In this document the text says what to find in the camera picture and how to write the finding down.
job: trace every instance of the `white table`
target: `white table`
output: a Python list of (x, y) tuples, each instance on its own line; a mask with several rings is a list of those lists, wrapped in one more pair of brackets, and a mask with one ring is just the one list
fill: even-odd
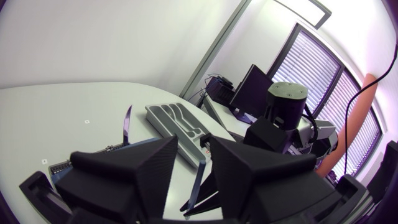
[[(246, 130), (250, 127), (250, 124), (237, 120), (226, 106), (214, 102), (208, 95), (204, 97), (203, 104), (206, 112), (226, 130), (242, 137), (246, 135)], [(256, 120), (252, 116), (248, 116), (251, 120)]]
[[(166, 91), (136, 83), (73, 83), (0, 90), (0, 190), (21, 223), (43, 223), (19, 189), (26, 178), (63, 162), (73, 151), (95, 152), (123, 141), (123, 119), (133, 105), (130, 142), (159, 137), (145, 119), (145, 105), (180, 102), (214, 135), (233, 140), (206, 113)], [(211, 164), (206, 166), (205, 176)], [(193, 170), (177, 155), (164, 218), (183, 220), (179, 208), (188, 200)], [(194, 215), (191, 220), (222, 218), (221, 209)]]

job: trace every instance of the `black monitor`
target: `black monitor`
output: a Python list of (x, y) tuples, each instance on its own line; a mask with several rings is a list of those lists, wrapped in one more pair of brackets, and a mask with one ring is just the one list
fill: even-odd
[(230, 103), (231, 112), (235, 115), (235, 118), (251, 124), (252, 121), (245, 113), (255, 118), (263, 116), (267, 109), (268, 88), (273, 83), (259, 67), (251, 65)]

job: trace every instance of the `orange pillar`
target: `orange pillar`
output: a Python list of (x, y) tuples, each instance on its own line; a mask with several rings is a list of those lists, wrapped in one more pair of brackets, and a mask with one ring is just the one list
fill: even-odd
[[(363, 81), (362, 88), (373, 82), (376, 78), (371, 74), (366, 74), (365, 80)], [(361, 129), (366, 115), (371, 108), (372, 101), (374, 99), (374, 94), (376, 93), (377, 84), (368, 88), (357, 96), (356, 103), (353, 110), (348, 115), (347, 123), (347, 143), (348, 147), (354, 141), (354, 138)], [(337, 162), (343, 157), (345, 153), (345, 125), (342, 127), (338, 133), (338, 146), (331, 154), (326, 156), (323, 160), (321, 166), (315, 171), (320, 177), (325, 177), (332, 170), (332, 168), (337, 164)]]

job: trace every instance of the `gray cutlery tray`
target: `gray cutlery tray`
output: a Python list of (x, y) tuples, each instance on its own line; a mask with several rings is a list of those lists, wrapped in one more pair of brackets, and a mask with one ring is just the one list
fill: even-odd
[(181, 103), (147, 105), (146, 119), (165, 138), (178, 136), (178, 153), (193, 167), (211, 158), (207, 148), (200, 147), (200, 138), (209, 131)]

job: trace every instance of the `window blind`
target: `window blind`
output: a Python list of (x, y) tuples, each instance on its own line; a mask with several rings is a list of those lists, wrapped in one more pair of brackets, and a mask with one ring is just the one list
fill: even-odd
[(299, 83), (307, 87), (307, 105), (313, 113), (340, 67), (320, 44), (300, 31), (272, 81)]
[[(358, 91), (359, 88), (355, 85), (354, 81), (352, 81), (351, 74), (344, 71), (317, 119), (330, 121), (336, 126), (336, 131), (339, 132), (345, 123), (347, 104), (351, 97), (353, 97)], [(353, 109), (355, 102), (356, 100), (352, 102), (349, 108), (349, 113)], [(377, 143), (380, 135), (381, 130), (375, 116), (372, 111), (369, 111), (358, 135), (348, 148), (347, 174), (354, 175), (357, 173), (370, 154), (371, 149)], [(337, 180), (344, 175), (344, 166), (345, 155), (343, 155), (337, 165), (333, 168), (333, 171), (335, 171), (337, 176)]]

